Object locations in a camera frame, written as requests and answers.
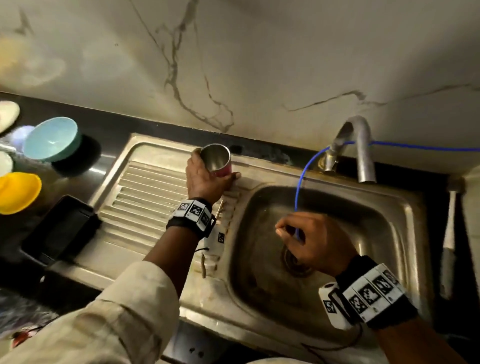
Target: black tray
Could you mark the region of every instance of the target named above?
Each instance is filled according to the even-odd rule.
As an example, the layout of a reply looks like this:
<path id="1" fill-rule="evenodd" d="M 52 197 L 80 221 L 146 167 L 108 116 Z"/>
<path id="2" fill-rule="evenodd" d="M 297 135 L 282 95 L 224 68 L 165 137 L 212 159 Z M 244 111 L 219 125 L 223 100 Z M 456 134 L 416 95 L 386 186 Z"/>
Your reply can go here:
<path id="1" fill-rule="evenodd" d="M 63 196 L 23 240 L 20 252 L 43 267 L 60 259 L 71 261 L 100 223 L 91 206 Z"/>

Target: metal faucet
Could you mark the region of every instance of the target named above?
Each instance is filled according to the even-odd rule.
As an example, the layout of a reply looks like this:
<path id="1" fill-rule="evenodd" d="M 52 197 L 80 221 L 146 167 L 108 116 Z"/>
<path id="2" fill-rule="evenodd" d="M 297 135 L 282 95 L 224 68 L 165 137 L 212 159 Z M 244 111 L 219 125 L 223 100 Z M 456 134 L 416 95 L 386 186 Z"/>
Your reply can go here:
<path id="1" fill-rule="evenodd" d="M 330 145 L 324 157 L 324 172 L 334 172 L 338 156 L 342 154 L 345 143 L 351 140 L 352 134 L 355 136 L 357 145 L 357 169 L 360 183 L 376 183 L 375 168 L 373 166 L 370 151 L 368 149 L 371 137 L 370 127 L 367 120 L 360 115 L 348 118 L 345 124 L 338 132 L 333 143 Z"/>

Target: sleeve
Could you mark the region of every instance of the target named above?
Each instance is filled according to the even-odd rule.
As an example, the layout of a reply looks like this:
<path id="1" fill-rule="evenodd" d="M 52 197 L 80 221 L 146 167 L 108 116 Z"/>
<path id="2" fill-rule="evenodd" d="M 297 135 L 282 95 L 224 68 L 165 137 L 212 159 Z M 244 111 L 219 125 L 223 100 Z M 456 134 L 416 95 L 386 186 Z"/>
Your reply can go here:
<path id="1" fill-rule="evenodd" d="M 178 317 L 179 301 L 170 278 L 153 263 L 136 262 L 93 302 L 58 318 L 0 364 L 153 364 Z"/>

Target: black cable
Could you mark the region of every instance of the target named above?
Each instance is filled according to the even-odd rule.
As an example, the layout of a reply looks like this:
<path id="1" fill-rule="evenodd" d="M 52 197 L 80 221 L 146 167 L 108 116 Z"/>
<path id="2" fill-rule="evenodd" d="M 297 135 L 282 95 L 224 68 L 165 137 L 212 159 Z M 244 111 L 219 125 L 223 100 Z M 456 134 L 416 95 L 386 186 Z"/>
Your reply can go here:
<path id="1" fill-rule="evenodd" d="M 359 332 L 358 332 L 357 336 L 352 340 L 351 343 L 349 343 L 347 345 L 344 345 L 344 346 L 339 346 L 337 348 L 319 348 L 317 346 L 307 345 L 307 344 L 304 344 L 304 343 L 301 343 L 301 344 L 308 352 L 313 352 L 312 349 L 321 350 L 323 352 L 337 352 L 339 350 L 350 348 L 350 347 L 358 344 L 358 342 L 360 341 L 360 339 L 362 337 L 362 334 L 363 334 L 363 326 L 361 324 L 358 324 L 358 327 L 359 327 Z"/>

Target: drain strainer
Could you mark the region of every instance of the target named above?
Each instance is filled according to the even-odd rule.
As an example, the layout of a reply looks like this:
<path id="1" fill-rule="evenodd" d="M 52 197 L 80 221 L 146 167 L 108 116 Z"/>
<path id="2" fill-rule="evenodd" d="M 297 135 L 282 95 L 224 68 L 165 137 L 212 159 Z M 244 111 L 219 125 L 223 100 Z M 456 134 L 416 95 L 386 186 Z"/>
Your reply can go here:
<path id="1" fill-rule="evenodd" d="M 303 278 L 313 273 L 313 269 L 299 263 L 296 257 L 287 249 L 286 246 L 282 249 L 282 263 L 288 273 L 294 277 Z"/>

